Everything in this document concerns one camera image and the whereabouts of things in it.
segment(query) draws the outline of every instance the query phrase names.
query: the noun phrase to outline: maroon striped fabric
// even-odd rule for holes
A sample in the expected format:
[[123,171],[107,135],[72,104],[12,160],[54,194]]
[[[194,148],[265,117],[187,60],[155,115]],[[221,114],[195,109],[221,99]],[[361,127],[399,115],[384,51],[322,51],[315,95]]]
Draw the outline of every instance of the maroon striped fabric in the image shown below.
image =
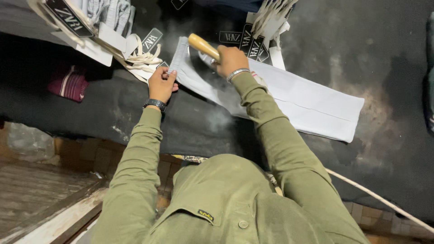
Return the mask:
[[84,90],[89,84],[85,80],[85,72],[83,67],[61,64],[53,73],[48,90],[56,95],[81,102],[84,98]]

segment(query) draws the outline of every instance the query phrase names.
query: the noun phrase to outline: wooden iron handle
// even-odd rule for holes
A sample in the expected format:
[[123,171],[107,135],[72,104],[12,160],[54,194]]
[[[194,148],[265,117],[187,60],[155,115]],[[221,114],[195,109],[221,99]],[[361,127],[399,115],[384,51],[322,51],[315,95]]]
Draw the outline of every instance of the wooden iron handle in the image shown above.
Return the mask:
[[196,34],[190,34],[188,37],[188,44],[215,59],[217,63],[220,63],[220,55],[218,54],[218,51],[200,36]]

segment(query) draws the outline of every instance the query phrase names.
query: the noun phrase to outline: white pants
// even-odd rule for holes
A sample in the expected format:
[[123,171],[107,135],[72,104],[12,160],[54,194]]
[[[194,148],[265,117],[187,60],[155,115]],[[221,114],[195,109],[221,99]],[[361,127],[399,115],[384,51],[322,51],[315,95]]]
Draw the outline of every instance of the white pants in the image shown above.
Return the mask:
[[[249,59],[249,66],[267,83],[280,110],[296,130],[345,142],[353,140],[365,102],[363,98],[346,95],[252,59]],[[177,70],[177,81],[188,89],[223,106],[232,115],[248,119],[233,86],[212,86],[195,72],[186,37],[179,38],[169,72],[172,70]]]

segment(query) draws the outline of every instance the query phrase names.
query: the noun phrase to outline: shirt sleeve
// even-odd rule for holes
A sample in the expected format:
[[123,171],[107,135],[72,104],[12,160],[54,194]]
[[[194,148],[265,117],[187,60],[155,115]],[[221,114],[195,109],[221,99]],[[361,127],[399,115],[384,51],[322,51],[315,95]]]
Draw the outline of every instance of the shirt sleeve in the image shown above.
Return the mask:
[[248,72],[232,79],[255,123],[270,168],[285,197],[294,200],[335,243],[368,243],[348,213],[325,168]]
[[161,112],[143,109],[104,198],[92,243],[141,243],[155,221]]

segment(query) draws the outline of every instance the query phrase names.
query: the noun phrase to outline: wristwatch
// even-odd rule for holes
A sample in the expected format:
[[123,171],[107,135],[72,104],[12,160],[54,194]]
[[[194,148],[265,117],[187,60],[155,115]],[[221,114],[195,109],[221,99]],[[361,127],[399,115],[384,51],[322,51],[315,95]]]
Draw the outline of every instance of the wristwatch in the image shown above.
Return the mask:
[[226,81],[229,84],[232,84],[232,77],[234,77],[236,74],[241,73],[241,72],[250,72],[250,69],[247,69],[247,68],[237,69],[226,78]]
[[150,99],[150,98],[146,100],[145,105],[143,105],[143,108],[146,108],[146,106],[148,105],[157,106],[161,110],[161,112],[165,112],[167,107],[167,105],[164,102],[157,99]]

